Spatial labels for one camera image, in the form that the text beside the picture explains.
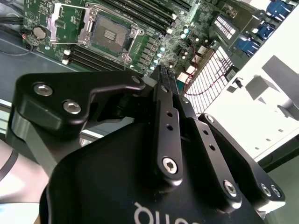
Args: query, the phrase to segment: chip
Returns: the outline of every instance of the chip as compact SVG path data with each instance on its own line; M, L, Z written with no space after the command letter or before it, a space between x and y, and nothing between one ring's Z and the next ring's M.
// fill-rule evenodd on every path
M130 28L98 14L90 40L91 43L106 49L107 53L115 53L117 56L120 56L132 42L132 39L129 37L130 32Z

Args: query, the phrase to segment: screw hole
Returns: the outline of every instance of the screw hole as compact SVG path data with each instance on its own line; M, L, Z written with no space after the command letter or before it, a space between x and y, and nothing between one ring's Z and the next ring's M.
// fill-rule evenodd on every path
M136 83L138 83L138 84L140 83L140 81L139 81L139 79L138 79L137 77L132 76L132 79L133 79L134 82L136 82Z
M167 127L168 130L173 131L173 127L171 125L167 124L166 127Z
M216 151L216 148L213 145L210 145L210 149Z

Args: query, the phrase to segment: capacitor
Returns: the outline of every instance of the capacitor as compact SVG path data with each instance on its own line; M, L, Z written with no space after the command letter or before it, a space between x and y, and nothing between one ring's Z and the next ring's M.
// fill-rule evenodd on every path
M184 32L181 32L180 37L181 37L181 39L185 39L187 37L187 35Z
M184 34L188 34L190 30L188 29L188 27L183 27L183 32Z
M34 27L33 30L33 35L36 37L38 40L43 40L47 36L47 31L43 27Z

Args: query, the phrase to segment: metal arm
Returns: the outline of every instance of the metal arm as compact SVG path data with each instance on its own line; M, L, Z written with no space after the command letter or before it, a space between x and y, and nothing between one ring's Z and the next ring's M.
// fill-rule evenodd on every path
M263 223L255 210L285 204L277 184L215 118L198 120L160 69L154 88L130 71L17 81L8 139L26 144L51 176L51 223L159 223L160 213L176 224ZM81 130L126 116L134 123L79 149Z

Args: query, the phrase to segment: green circuit board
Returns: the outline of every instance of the green circuit board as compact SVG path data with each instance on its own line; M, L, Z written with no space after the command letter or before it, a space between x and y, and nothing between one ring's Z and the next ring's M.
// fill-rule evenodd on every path
M60 8L59 18L55 22L58 43L53 43L53 41L50 41L49 17L53 14L57 2L67 5ZM28 40L36 47L37 51L61 62L66 57L64 51L69 49L70 46L86 48L82 44L68 44L78 42L78 35L83 27L85 9L78 7L85 7L87 3L99 4L122 16L123 19L120 19L118 16L106 14L105 16L109 17L112 23L117 24L119 27L129 28L128 21L133 21L134 26L137 26L144 34L137 36L133 42L130 42L131 39L128 36L124 37L127 42L131 43L130 49L129 44L125 45L124 43L123 48L110 51L100 39L101 41L91 43L87 50L103 57L105 60L144 75L150 74L157 64L166 66L171 64L174 70L178 70L191 61L194 50L201 46L208 37L209 24L215 16L213 8L205 3L206 0L134 0L134 8L126 8L127 6L122 5L122 2L128 3L131 1L25 0L23 27L29 31L36 27L43 28L46 32L44 39L38 39L33 33L30 33ZM164 24L167 24L171 19L173 19L173 23L165 26ZM128 49L130 50L128 56L131 61L124 64L120 59L120 50ZM189 52L189 54L182 57L182 50ZM88 67L81 66L81 64L76 64L75 67L89 70Z

